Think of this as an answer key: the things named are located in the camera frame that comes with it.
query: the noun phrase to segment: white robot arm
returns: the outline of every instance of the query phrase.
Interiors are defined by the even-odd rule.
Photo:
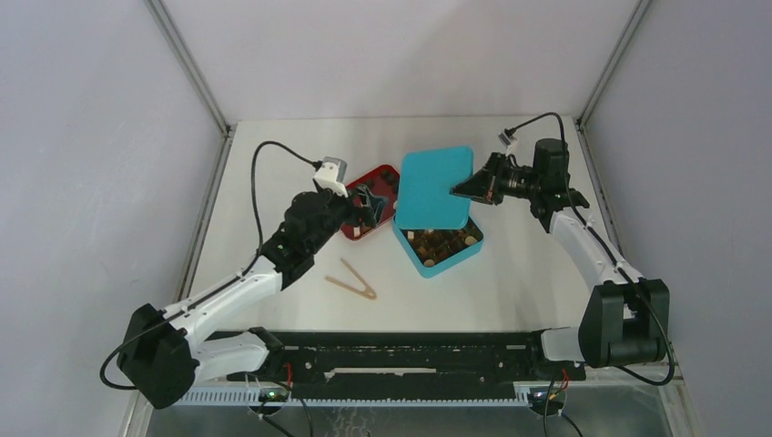
[[[499,138],[509,144],[516,128]],[[451,193],[486,205],[498,205],[505,196],[528,199],[533,216],[568,252],[592,291],[578,328],[542,333],[548,361],[578,361],[599,368],[672,356],[666,338],[667,286],[659,279],[643,278],[593,229],[594,221],[580,212],[590,205],[580,192],[569,188],[568,179],[564,138],[546,138],[536,142],[532,167],[517,165],[513,156],[493,153],[482,169]]]
[[[343,224],[375,226],[379,218],[367,207],[368,190],[357,189],[362,206],[355,206],[342,184],[344,161],[325,158],[315,167],[317,191],[300,193],[292,200],[279,229],[247,268],[161,310],[147,304],[134,312],[126,340],[114,353],[118,368],[153,406],[171,405],[196,382],[259,369],[269,353],[281,347],[266,330],[256,328],[221,340],[208,340],[209,336],[223,320],[300,278]],[[103,381],[105,367],[100,372]]]

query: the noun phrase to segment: red box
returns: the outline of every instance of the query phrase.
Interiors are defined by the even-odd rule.
[[[388,203],[383,209],[381,219],[375,225],[375,228],[382,225],[383,223],[386,223],[387,221],[391,221],[391,218],[394,217],[395,212],[394,203],[397,201],[397,194],[399,193],[400,173],[394,169],[394,167],[384,164],[374,168],[361,178],[354,180],[348,184],[346,188],[353,189],[356,188],[356,186],[359,184],[367,185],[368,188],[370,188],[370,191],[372,191],[372,194],[376,196],[384,196],[385,198],[388,198]],[[354,205],[361,205],[358,198],[354,199]],[[349,225],[343,225],[340,230],[343,232],[343,235],[345,235],[347,239],[350,239],[351,241],[358,241],[365,235],[373,232],[375,228],[362,226],[360,227],[359,236],[355,236],[356,232],[354,227]]]

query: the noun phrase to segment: wire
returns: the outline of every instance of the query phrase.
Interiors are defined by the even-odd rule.
[[[544,415],[542,416],[542,425],[544,426],[544,437],[550,437],[550,432],[547,430],[547,407],[550,404],[550,397],[553,395],[553,387],[555,382],[557,381],[557,375],[559,375],[559,371],[555,371],[552,380],[550,381],[550,386],[547,388],[547,398],[544,400]]]
[[[256,190],[256,184],[255,184],[255,175],[257,172],[257,165],[258,165],[258,153],[265,147],[265,146],[276,146],[281,147],[288,153],[290,153],[293,157],[305,162],[306,164],[319,169],[321,166],[320,161],[311,161],[308,158],[303,157],[298,152],[292,150],[291,148],[284,146],[278,141],[263,141],[262,143],[258,144],[258,146],[255,148],[255,153],[252,155],[252,166],[251,171],[249,172],[249,182],[251,185],[251,192],[252,192],[252,213],[255,215],[255,224],[258,226],[258,256],[260,252],[263,249],[263,227],[260,224],[260,214],[258,213],[258,194]]]
[[[643,295],[644,293],[638,288],[638,284],[633,283],[633,280],[630,279],[630,276],[627,275],[627,272],[625,272],[622,268],[619,268],[619,274],[621,274],[627,280],[627,282],[633,285],[633,289],[635,290],[635,294],[638,295],[638,299],[640,299],[644,303],[644,305],[646,306],[646,309],[652,315],[652,319],[654,319],[654,323],[656,324],[656,327],[662,333],[665,339],[665,353],[667,354],[668,363],[667,363],[667,375],[661,381],[650,380],[645,376],[641,376],[638,373],[635,373],[634,371],[627,369],[625,366],[616,366],[616,368],[619,369],[620,371],[623,371],[624,373],[627,373],[633,378],[636,378],[637,380],[643,381],[647,384],[655,385],[658,387],[667,385],[670,381],[673,380],[673,376],[676,375],[676,360],[673,357],[673,345],[670,344],[670,340],[667,338],[667,334],[665,334],[665,328],[662,326],[662,322],[659,321],[659,317],[657,317],[656,313],[654,312],[654,308],[652,308],[651,303]]]
[[[576,423],[572,421],[570,417],[566,416],[564,412],[562,412],[560,415],[563,416],[566,422],[568,422],[569,424],[571,424],[571,426],[574,427],[574,429],[576,430],[576,433],[579,434],[579,437],[584,437],[584,434],[582,434],[582,431],[579,430],[579,427],[576,426]]]
[[[105,358],[105,361],[102,362],[102,366],[99,367],[99,379],[102,381],[103,384],[105,384],[107,387],[115,390],[136,390],[137,387],[133,385],[120,385],[112,382],[107,378],[107,365],[113,360],[113,358],[116,357],[126,346],[129,344],[139,340],[143,336],[147,335],[153,330],[157,330],[158,328],[170,323],[172,320],[176,319],[177,317],[182,315],[182,311],[179,311],[177,314],[169,317],[168,319],[162,320],[159,323],[156,323],[155,325],[151,326],[150,328],[147,328],[146,330],[143,330],[139,334],[135,335],[134,337],[124,341],[121,343],[120,346],[115,348],[112,352],[110,352],[109,355],[107,355],[107,358]]]
[[[665,342],[665,353],[667,354],[667,375],[661,381],[650,380],[644,376],[639,375],[638,373],[635,373],[634,371],[627,369],[625,366],[616,366],[616,368],[636,378],[637,380],[643,381],[647,384],[655,385],[655,386],[667,385],[670,381],[673,380],[673,377],[676,374],[676,361],[674,359],[675,354],[673,352],[673,345],[670,344],[670,338],[667,336],[667,332],[665,332],[665,327],[663,326],[662,322],[659,320],[659,317],[656,315],[654,308],[652,308],[651,306],[651,302],[649,302],[649,299],[640,290],[638,285],[635,282],[633,282],[633,279],[630,278],[627,272],[625,272],[625,270],[622,267],[618,266],[619,262],[614,256],[614,253],[611,251],[611,249],[609,249],[608,245],[601,238],[601,236],[598,235],[595,229],[593,229],[592,226],[589,226],[587,224],[587,220],[585,220],[582,214],[579,213],[579,210],[576,209],[574,200],[571,198],[571,189],[569,189],[569,185],[568,185],[568,143],[565,142],[565,129],[563,126],[563,120],[560,118],[560,115],[558,115],[555,112],[546,112],[544,114],[541,114],[540,116],[534,117],[524,123],[521,123],[516,127],[504,130],[504,134],[506,134],[507,136],[511,136],[512,134],[514,134],[514,132],[517,129],[524,126],[528,126],[531,123],[537,120],[540,120],[544,117],[554,117],[557,120],[558,126],[560,126],[560,141],[561,143],[563,143],[563,158],[565,161],[565,173],[564,173],[565,193],[566,193],[566,196],[568,197],[568,203],[569,205],[571,205],[571,211],[576,215],[576,218],[579,219],[580,222],[582,222],[582,226],[585,229],[587,229],[590,232],[590,234],[595,238],[595,240],[597,240],[597,242],[601,245],[606,256],[608,256],[609,260],[611,260],[612,264],[614,264],[615,269],[619,271],[619,274],[622,275],[622,277],[625,278],[627,283],[633,287],[633,290],[635,291],[635,294],[638,296],[638,299],[640,299],[644,303],[644,305],[646,306],[646,309],[652,315],[652,319],[654,319],[656,327],[659,329],[659,333],[662,334],[663,341]]]
[[[301,156],[300,154],[298,154],[297,152],[295,152],[291,148],[289,148],[287,146],[284,146],[283,144],[281,144],[279,142],[276,142],[276,141],[263,141],[262,143],[260,143],[255,148],[255,153],[252,156],[252,167],[251,167],[251,171],[250,171],[250,175],[249,175],[249,181],[250,181],[251,191],[252,191],[252,212],[255,215],[255,223],[258,226],[258,236],[259,236],[259,243],[258,243],[257,250],[255,250],[255,256],[252,258],[252,261],[249,262],[249,265],[245,269],[243,269],[241,271],[241,275],[237,275],[236,277],[228,280],[227,282],[225,282],[224,284],[220,285],[216,289],[214,289],[214,290],[210,291],[209,293],[207,293],[207,295],[205,295],[203,298],[201,298],[201,299],[191,303],[190,305],[188,305],[188,310],[195,309],[198,305],[201,305],[202,303],[206,302],[207,300],[212,299],[213,297],[217,296],[222,290],[224,290],[224,289],[230,287],[231,285],[235,284],[237,281],[239,281],[241,279],[241,277],[243,277],[243,275],[245,275],[247,272],[252,270],[252,268],[255,267],[255,263],[258,262],[258,259],[260,257],[260,252],[262,251],[262,247],[263,247],[263,229],[262,229],[262,227],[260,225],[260,216],[258,214],[258,201],[257,201],[257,197],[255,195],[255,169],[256,169],[256,165],[257,165],[258,153],[265,146],[269,146],[269,145],[273,145],[273,146],[277,146],[277,147],[283,148],[284,150],[289,152],[293,157],[295,157],[295,158],[305,162],[306,164],[309,164],[310,166],[312,166],[312,167],[314,167],[316,169],[319,169],[319,167],[321,166],[321,162],[320,161],[316,161],[316,162],[311,161],[310,159],[307,159],[307,158]],[[169,324],[172,320],[176,319],[177,317],[181,316],[182,314],[183,314],[183,312],[180,311],[177,314],[169,317],[168,319],[165,319],[165,320],[159,322],[158,324],[153,325],[153,326],[151,326],[150,328],[148,328],[146,330],[143,330],[142,332],[140,332],[136,336],[132,337],[131,339],[124,341],[123,343],[121,343],[120,346],[118,346],[112,352],[110,352],[110,354],[107,355],[107,358],[102,362],[102,365],[99,368],[99,379],[102,381],[102,383],[105,384],[107,387],[109,387],[111,389],[115,389],[115,390],[124,390],[124,391],[136,390],[137,387],[134,386],[134,385],[120,385],[120,384],[116,384],[116,383],[112,382],[111,380],[109,380],[107,378],[107,366],[113,360],[113,358],[115,358],[126,346],[128,346],[131,343],[133,343],[134,341],[139,340],[140,338],[142,338],[143,336],[147,335],[152,330],[156,330],[156,329],[158,329],[158,328],[160,328],[160,327],[162,327],[162,326],[164,326],[166,324]]]
[[[267,423],[268,425],[274,427],[276,429],[276,431],[281,432],[282,434],[286,435],[287,437],[295,437],[289,431],[285,430],[284,427],[282,427],[278,423],[274,422],[273,419],[271,419],[270,417],[266,416],[265,414],[260,413],[260,419],[262,421],[264,421],[265,423]]]
[[[255,379],[256,379],[256,380],[258,379],[258,375],[254,374],[254,373],[250,373],[250,375],[252,375],[253,377],[255,377]],[[290,393],[292,393],[292,388],[291,388],[289,385],[285,384],[284,382],[279,382],[279,381],[269,380],[269,379],[267,379],[267,378],[261,378],[261,379],[262,379],[263,381],[273,382],[274,384],[276,384],[276,385],[280,386],[280,387],[281,387],[281,388],[283,388],[284,390],[286,390],[286,391],[289,391]],[[295,396],[294,394],[292,395],[292,397],[293,397],[294,399],[297,399],[297,400],[300,402],[300,405],[302,405],[302,406],[303,406],[303,411],[306,413],[306,420],[307,420],[307,421],[308,421],[308,423],[309,423],[309,436],[310,436],[310,437],[313,437],[313,434],[314,434],[314,432],[313,432],[313,420],[311,419],[311,411],[310,411],[310,409],[309,409],[309,405],[308,405],[308,404],[306,403],[306,401],[305,401],[305,400],[303,400],[303,398],[301,398],[301,397]]]

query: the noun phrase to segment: gray wall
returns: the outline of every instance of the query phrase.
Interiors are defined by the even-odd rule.
[[[655,2],[589,129],[708,435],[769,435],[772,3]]]
[[[0,435],[116,435],[99,364],[171,300],[218,133],[138,0],[2,2],[0,84]]]
[[[635,2],[167,0],[231,123],[576,114]]]

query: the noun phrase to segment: white tabletop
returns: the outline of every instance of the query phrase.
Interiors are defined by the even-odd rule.
[[[380,164],[400,168],[407,152],[471,145],[475,169],[493,151],[497,135],[528,117],[409,117],[242,121],[230,151],[191,293],[241,269],[258,244],[249,200],[249,164],[255,146],[267,139],[310,159],[348,162],[346,182]],[[574,130],[565,117],[571,154],[571,185],[591,203],[600,223],[592,182]],[[533,145],[559,137],[551,118],[518,132],[518,162],[531,165]],[[313,190],[313,169],[277,147],[259,155],[257,192],[265,239],[301,191]],[[422,278],[394,237],[391,224],[352,242],[335,235],[316,265],[279,295],[244,310],[223,329],[263,326],[270,330],[503,331],[577,326],[590,290],[560,245],[531,216],[529,202],[507,198],[498,207],[472,203],[471,216],[485,239],[477,255],[440,275]],[[605,233],[602,226],[598,229]],[[345,258],[375,289],[366,300],[324,280],[331,275],[357,286]]]

